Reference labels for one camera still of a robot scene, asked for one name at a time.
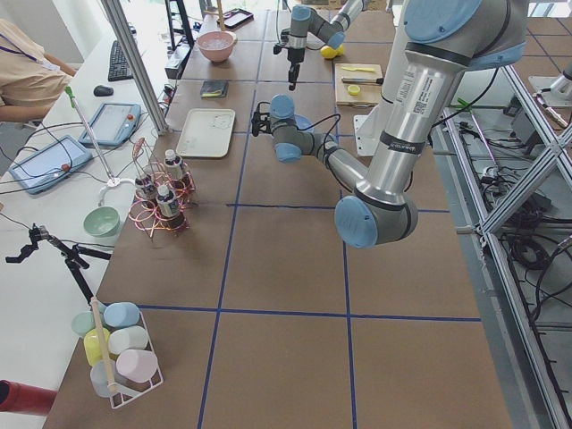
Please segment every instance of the green bowl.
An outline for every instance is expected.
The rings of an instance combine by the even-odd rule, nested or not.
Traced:
[[[119,213],[113,207],[98,207],[83,221],[83,229],[93,237],[109,237],[119,229]]]

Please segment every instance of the white desk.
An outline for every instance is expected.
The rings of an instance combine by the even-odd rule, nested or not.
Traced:
[[[71,82],[74,95],[84,114],[90,118],[104,102],[139,103],[143,105],[134,80],[107,82],[107,68],[111,43],[115,39],[111,30],[102,38]],[[160,44],[140,47],[144,63],[159,95],[167,83],[164,74],[166,50]],[[94,97],[97,84],[114,87],[111,97]],[[72,109],[69,98],[63,94],[44,120],[46,126],[78,122],[79,116]],[[83,127],[56,128],[56,137],[70,134],[78,138]],[[133,139],[145,137],[149,145],[155,144],[156,134],[150,119],[145,120]],[[53,138],[40,132],[29,141],[29,146],[44,147]],[[115,174],[131,160],[131,143],[127,142],[106,156]],[[24,151],[18,159],[28,156]],[[106,180],[105,170],[98,159],[81,169],[99,179]],[[133,166],[121,177],[135,175]],[[0,193],[21,189],[17,183],[7,183],[12,176],[7,173],[0,180]],[[88,243],[113,245],[117,236],[94,239],[83,231],[83,219],[97,207],[98,192],[103,184],[86,174],[73,174],[69,179],[56,184],[37,196],[26,192],[0,195],[4,204],[3,214],[28,226],[33,223],[45,225],[48,231],[60,240],[76,240]],[[133,187],[123,184],[105,194],[105,204],[116,208],[125,221],[133,196]],[[86,300],[68,271],[60,252],[46,241],[41,241],[39,250],[22,264],[7,264],[5,256],[17,256],[20,248],[29,244],[28,231],[0,216],[0,379],[36,385],[57,390],[68,366],[77,336],[70,323],[81,311],[88,309]],[[91,267],[82,270],[91,289],[96,292],[105,272],[107,261],[85,257]],[[39,428],[43,417],[0,413],[0,428]]]

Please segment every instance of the black tripod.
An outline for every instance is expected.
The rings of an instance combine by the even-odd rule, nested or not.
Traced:
[[[20,249],[20,254],[16,257],[6,257],[6,262],[8,264],[20,264],[24,259],[29,257],[35,250],[38,250],[38,242],[41,240],[47,240],[52,246],[58,248],[60,252],[62,252],[62,256],[65,257],[65,264],[67,265],[68,269],[71,272],[71,275],[75,279],[78,286],[80,286],[81,292],[83,296],[86,297],[88,304],[90,303],[91,299],[93,298],[93,293],[89,288],[86,280],[83,278],[83,274],[81,274],[80,269],[89,268],[89,264],[84,261],[80,254],[87,255],[89,257],[98,257],[99,259],[111,259],[111,255],[99,250],[94,250],[92,248],[84,248],[78,244],[74,244],[71,248],[68,248],[65,244],[63,244],[59,239],[50,235],[47,232],[45,226],[37,227],[36,224],[32,226],[32,229],[29,230],[29,239],[31,244],[25,245],[23,248]]]

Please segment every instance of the keyboard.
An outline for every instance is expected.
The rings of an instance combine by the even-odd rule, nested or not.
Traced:
[[[131,68],[127,64],[127,58],[123,52],[122,46],[118,40],[115,40],[111,46],[111,53],[109,55],[109,72],[107,73],[107,80],[115,82],[117,80],[133,79]]]

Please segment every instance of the red cylinder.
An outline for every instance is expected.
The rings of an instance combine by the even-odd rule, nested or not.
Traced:
[[[0,380],[0,411],[47,416],[57,391]]]

